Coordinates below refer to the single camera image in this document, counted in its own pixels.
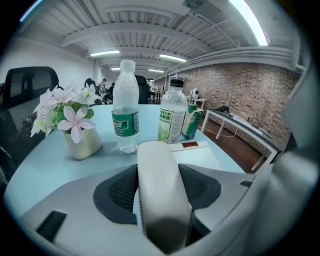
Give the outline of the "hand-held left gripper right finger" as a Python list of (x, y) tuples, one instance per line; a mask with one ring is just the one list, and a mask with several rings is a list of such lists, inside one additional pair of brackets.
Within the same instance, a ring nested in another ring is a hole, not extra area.
[(189, 246), (227, 222), (255, 178), (186, 163), (178, 169), (191, 209)]

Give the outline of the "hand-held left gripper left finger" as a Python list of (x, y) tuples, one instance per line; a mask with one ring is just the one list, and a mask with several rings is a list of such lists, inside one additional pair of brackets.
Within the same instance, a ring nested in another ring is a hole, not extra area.
[(160, 256), (138, 221), (138, 168), (107, 170), (63, 184), (21, 218), (49, 256)]

